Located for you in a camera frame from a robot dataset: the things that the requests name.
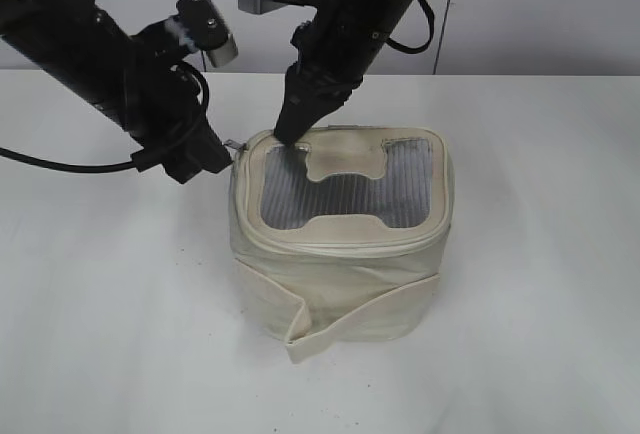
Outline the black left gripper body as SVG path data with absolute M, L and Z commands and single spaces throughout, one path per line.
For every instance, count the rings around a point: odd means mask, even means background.
M 193 66 L 178 66 L 177 73 L 199 88 L 201 98 L 196 98 L 192 113 L 158 140 L 131 154 L 129 161 L 108 165 L 108 173 L 142 173 L 160 165 L 170 178 L 186 184 L 201 172 L 219 174 L 231 165 L 230 153 L 208 121 L 211 90 L 204 75 Z

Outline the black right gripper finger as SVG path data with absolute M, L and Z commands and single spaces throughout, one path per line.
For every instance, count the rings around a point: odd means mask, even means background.
M 350 86 L 318 85 L 301 73 L 287 71 L 284 98 L 273 134 L 282 144 L 295 144 L 312 126 L 340 109 L 350 97 Z

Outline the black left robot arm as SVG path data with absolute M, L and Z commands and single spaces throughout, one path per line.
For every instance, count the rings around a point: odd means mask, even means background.
M 1 39 L 118 125 L 140 150 L 124 163 L 71 165 L 2 150 L 3 157 L 60 172 L 143 172 L 157 165 L 180 184 L 232 162 L 207 119 L 204 75 L 186 57 L 214 66 L 237 55 L 211 0 L 178 0 L 177 12 L 126 34 L 96 0 L 1 0 Z

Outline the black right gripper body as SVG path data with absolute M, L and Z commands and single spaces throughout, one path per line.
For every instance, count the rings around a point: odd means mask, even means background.
M 397 1 L 322 1 L 291 39 L 286 104 L 344 104 L 400 20 Z

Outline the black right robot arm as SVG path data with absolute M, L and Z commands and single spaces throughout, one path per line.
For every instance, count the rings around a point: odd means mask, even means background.
M 340 109 L 414 0 L 323 0 L 292 37 L 297 60 L 286 71 L 275 137 L 298 141 Z

